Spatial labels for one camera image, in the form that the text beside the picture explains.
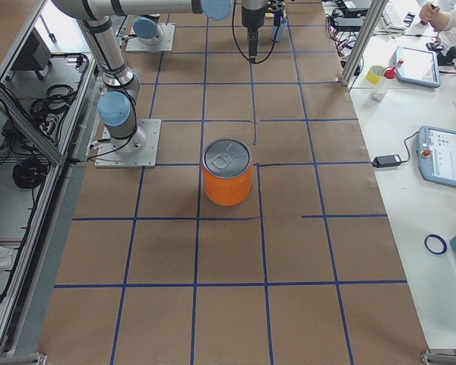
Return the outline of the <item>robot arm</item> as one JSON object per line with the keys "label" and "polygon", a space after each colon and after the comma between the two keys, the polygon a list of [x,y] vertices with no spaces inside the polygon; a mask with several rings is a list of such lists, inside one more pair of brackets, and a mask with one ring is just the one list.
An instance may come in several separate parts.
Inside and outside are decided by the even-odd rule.
{"label": "robot arm", "polygon": [[258,31],[264,25],[265,15],[270,13],[274,16],[271,34],[273,51],[276,42],[281,41],[283,32],[287,27],[287,19],[284,17],[285,1],[241,1],[242,25],[247,30],[248,61],[250,64],[257,63],[258,55]]}
{"label": "robot arm", "polygon": [[99,99],[97,112],[110,135],[114,151],[134,153],[143,148],[146,136],[136,116],[139,77],[127,66],[112,28],[111,16],[150,14],[205,14],[222,20],[231,12],[232,1],[54,1],[62,13],[76,19],[103,71],[107,92]]}

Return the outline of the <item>person hand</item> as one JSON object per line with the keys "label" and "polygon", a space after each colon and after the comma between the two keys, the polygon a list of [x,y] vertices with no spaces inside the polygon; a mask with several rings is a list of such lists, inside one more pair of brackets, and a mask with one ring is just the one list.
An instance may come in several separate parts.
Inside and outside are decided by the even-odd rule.
{"label": "person hand", "polygon": [[437,15],[439,11],[439,6],[436,6],[431,2],[425,3],[425,5],[420,9],[420,23],[422,25],[427,25],[430,21],[434,19],[434,17]]}

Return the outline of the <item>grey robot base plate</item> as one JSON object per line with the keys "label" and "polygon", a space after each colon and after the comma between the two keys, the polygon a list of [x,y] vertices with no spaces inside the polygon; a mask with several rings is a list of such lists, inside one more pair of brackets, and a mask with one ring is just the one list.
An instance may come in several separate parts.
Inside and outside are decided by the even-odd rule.
{"label": "grey robot base plate", "polygon": [[157,163],[162,121],[160,119],[139,119],[136,133],[131,140],[110,138],[106,127],[102,138],[107,142],[100,144],[94,165],[98,168],[154,168]]}

